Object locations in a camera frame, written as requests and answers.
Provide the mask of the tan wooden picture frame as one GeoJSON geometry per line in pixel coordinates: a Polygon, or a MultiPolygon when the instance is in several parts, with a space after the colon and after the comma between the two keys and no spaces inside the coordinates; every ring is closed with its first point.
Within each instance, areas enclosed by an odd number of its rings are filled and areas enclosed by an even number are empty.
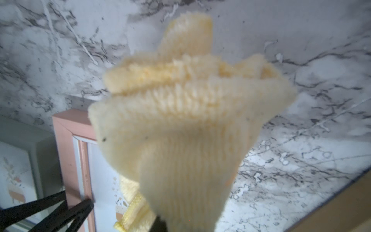
{"type": "Polygon", "coordinates": [[[288,232],[369,232],[371,170],[287,229],[288,232]]]}

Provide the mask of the grey-green picture frame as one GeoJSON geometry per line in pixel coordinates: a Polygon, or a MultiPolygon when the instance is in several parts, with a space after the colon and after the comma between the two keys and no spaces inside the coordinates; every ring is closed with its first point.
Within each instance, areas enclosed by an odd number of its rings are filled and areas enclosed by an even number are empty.
{"type": "Polygon", "coordinates": [[[53,133],[1,117],[1,209],[62,191],[53,133]]]}

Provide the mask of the yellow cleaning cloth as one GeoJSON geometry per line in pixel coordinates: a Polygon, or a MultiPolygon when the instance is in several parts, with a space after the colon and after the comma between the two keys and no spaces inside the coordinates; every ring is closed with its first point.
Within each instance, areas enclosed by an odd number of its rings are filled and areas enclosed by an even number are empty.
{"type": "Polygon", "coordinates": [[[110,96],[88,108],[106,161],[121,177],[128,209],[114,227],[213,232],[238,167],[265,123],[297,90],[261,54],[229,64],[211,53],[209,15],[173,20],[154,52],[109,69],[110,96]]]}

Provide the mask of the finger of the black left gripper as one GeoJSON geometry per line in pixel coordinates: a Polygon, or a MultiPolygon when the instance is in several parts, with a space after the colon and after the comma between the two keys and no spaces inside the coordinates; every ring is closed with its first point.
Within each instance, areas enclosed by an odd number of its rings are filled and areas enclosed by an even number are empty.
{"type": "Polygon", "coordinates": [[[69,209],[67,208],[66,201],[64,201],[49,216],[35,225],[30,232],[59,232],[69,223],[71,224],[66,231],[77,232],[93,208],[94,204],[91,199],[85,199],[69,209]]]}
{"type": "Polygon", "coordinates": [[[30,203],[25,203],[7,209],[1,209],[1,229],[6,229],[7,227],[21,220],[24,220],[65,200],[65,191],[61,191],[30,203]]]}

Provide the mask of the pink picture frame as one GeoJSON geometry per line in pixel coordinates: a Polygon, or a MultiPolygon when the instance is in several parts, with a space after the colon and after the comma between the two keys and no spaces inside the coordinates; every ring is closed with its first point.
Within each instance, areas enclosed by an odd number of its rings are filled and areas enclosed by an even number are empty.
{"type": "Polygon", "coordinates": [[[93,211],[81,232],[114,232],[127,210],[120,191],[120,176],[103,157],[85,111],[67,110],[53,117],[67,204],[91,199],[93,211]]]}

